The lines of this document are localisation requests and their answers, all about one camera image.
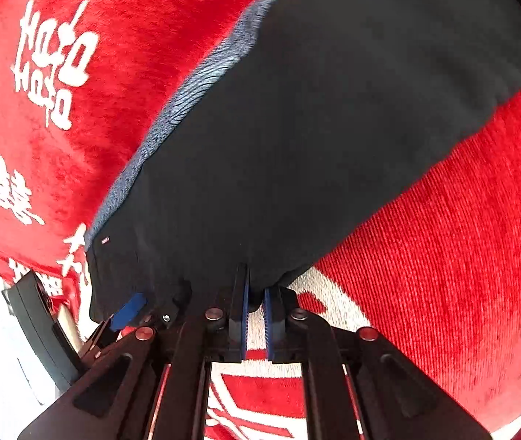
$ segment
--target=black metal bracket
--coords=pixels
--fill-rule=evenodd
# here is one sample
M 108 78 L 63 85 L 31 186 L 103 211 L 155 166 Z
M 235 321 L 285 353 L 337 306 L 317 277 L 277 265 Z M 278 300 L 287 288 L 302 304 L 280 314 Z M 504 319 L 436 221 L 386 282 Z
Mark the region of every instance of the black metal bracket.
M 199 440 L 212 363 L 245 358 L 249 271 L 208 309 L 166 328 L 150 319 L 107 342 L 100 326 L 82 351 L 87 371 L 19 440 Z M 489 440 L 490 434 L 371 327 L 332 328 L 296 294 L 265 291 L 268 358 L 301 363 L 310 440 Z

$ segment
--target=red and white pattern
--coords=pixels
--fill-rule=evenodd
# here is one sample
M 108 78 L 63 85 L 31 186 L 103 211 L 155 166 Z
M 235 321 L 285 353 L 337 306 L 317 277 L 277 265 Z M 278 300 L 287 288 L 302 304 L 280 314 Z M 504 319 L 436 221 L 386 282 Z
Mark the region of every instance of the red and white pattern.
M 162 107 L 251 1 L 0 0 L 7 283 L 34 269 L 55 306 L 91 332 L 82 232 Z M 293 286 L 335 326 L 372 322 L 488 429 L 517 418 L 521 92 Z M 303 438 L 299 369 L 260 361 L 260 313 L 250 328 L 251 360 L 214 369 L 207 435 Z

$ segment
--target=red textile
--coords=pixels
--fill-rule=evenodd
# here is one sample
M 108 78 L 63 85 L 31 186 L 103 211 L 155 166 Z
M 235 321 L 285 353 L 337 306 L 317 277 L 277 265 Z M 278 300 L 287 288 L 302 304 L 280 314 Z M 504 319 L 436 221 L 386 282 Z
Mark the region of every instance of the red textile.
M 16 170 L 23 176 L 32 192 L 29 212 L 44 225 L 34 218 L 23 224 L 0 207 L 0 274 L 9 282 L 18 277 L 7 264 L 12 258 L 62 278 L 77 313 L 78 273 L 56 263 L 73 248 L 63 240 L 82 223 L 91 224 L 165 103 L 253 0 L 89 0 L 74 26 L 77 38 L 85 32 L 98 38 L 85 69 L 88 80 L 76 87 L 60 81 L 67 80 L 62 73 L 53 75 L 55 89 L 72 94 L 71 127 L 66 130 L 48 117 L 52 110 L 30 100 L 28 91 L 15 90 L 10 69 L 21 37 L 19 21 L 29 1 L 0 0 L 0 155 L 9 175 Z M 30 19 L 39 11 L 39 26 L 50 18 L 58 25 L 71 22 L 83 1 L 33 0 Z M 48 52 L 58 49 L 58 35 L 55 31 Z M 49 78 L 51 67 L 40 67 L 28 44 L 26 40 L 19 65 L 23 72 L 25 62 L 30 63 L 27 82 L 35 69 Z M 73 48 L 65 47 L 64 55 Z M 73 66 L 81 62 L 80 48 Z M 47 97 L 45 81 L 41 87 L 41 96 Z M 72 254 L 74 262 L 84 262 L 82 249 Z
M 7 185 L 20 184 L 22 194 L 17 171 L 31 191 L 28 212 L 44 224 L 34 217 L 25 224 L 17 210 L 0 206 L 0 274 L 12 282 L 24 268 L 19 262 L 45 273 L 49 285 L 62 280 L 55 299 L 76 314 L 83 278 L 81 265 L 72 263 L 84 257 L 71 236 L 91 223 L 165 102 L 252 0 L 89 0 L 75 26 L 76 37 L 98 36 L 86 67 L 89 78 L 78 86 L 59 75 L 54 80 L 56 89 L 72 94 L 68 130 L 47 122 L 27 91 L 15 90 L 10 67 L 28 1 L 0 0 L 0 155 Z M 39 23 L 55 18 L 60 25 L 72 20 L 83 1 L 34 0 L 32 13 L 40 11 Z M 58 43 L 55 34 L 50 52 Z M 36 69 L 50 78 L 50 67 L 32 61 L 32 52 L 23 48 L 19 69 L 30 61 L 31 73 Z M 82 58 L 71 62 L 73 68 L 80 64 Z M 82 75 L 73 73 L 62 79 L 78 84 Z M 317 268 L 329 288 L 317 293 L 308 287 L 302 296 L 307 307 L 324 316 L 349 307 L 356 311 L 342 313 L 348 318 L 364 313 L 489 429 L 518 416 L 521 93 Z M 340 304 L 344 296 L 351 304 Z M 255 377 L 214 377 L 208 435 L 302 436 L 295 371 L 267 373 L 253 365 Z

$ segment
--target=silver screw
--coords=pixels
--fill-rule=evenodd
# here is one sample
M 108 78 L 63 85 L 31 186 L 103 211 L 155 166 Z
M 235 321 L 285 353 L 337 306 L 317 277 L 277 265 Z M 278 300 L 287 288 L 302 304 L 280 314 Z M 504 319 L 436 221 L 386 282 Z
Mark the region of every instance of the silver screw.
M 140 327 L 136 329 L 136 339 L 139 341 L 148 341 L 154 335 L 154 331 L 150 327 Z
M 291 311 L 291 317 L 296 321 L 305 321 L 305 319 L 309 317 L 309 314 L 304 309 L 296 307 L 293 311 Z
M 218 321 L 223 317 L 223 311 L 218 307 L 211 307 L 205 311 L 205 317 L 208 321 Z
M 358 330 L 358 335 L 363 341 L 373 342 L 378 339 L 378 331 L 373 327 L 363 327 Z

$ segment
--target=black cloth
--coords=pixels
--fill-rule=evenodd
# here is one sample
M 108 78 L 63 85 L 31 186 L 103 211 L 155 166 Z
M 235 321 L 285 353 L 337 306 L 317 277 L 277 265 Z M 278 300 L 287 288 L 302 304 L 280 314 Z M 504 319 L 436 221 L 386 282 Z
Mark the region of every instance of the black cloth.
M 95 237 L 92 318 L 292 281 L 520 89 L 516 0 L 278 0 Z

